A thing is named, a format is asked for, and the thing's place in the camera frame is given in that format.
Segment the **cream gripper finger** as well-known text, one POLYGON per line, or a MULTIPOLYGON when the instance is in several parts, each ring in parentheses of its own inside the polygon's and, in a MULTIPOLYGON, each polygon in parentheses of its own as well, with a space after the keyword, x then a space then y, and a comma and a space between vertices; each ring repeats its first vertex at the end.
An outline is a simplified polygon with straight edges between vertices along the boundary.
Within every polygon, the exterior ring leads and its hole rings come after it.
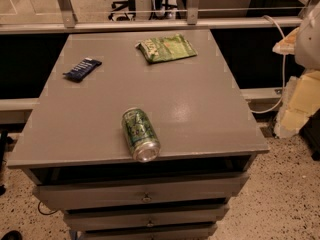
POLYGON ((290 138, 320 109, 320 71, 305 70, 291 77, 285 87, 283 104, 274 126, 278 138, 290 138))
POLYGON ((299 28, 292 30, 287 36, 274 45, 272 51, 280 55, 294 55, 298 31, 299 28))

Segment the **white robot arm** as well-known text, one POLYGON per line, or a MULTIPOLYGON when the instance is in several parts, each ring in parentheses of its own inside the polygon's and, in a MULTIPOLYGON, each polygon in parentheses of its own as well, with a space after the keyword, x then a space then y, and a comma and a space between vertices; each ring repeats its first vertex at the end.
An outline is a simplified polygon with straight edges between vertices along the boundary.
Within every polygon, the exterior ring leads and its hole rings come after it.
POLYGON ((320 109, 320 2, 272 51, 293 55, 304 67, 300 77, 291 77, 286 84, 274 126, 277 137, 290 138, 320 109))

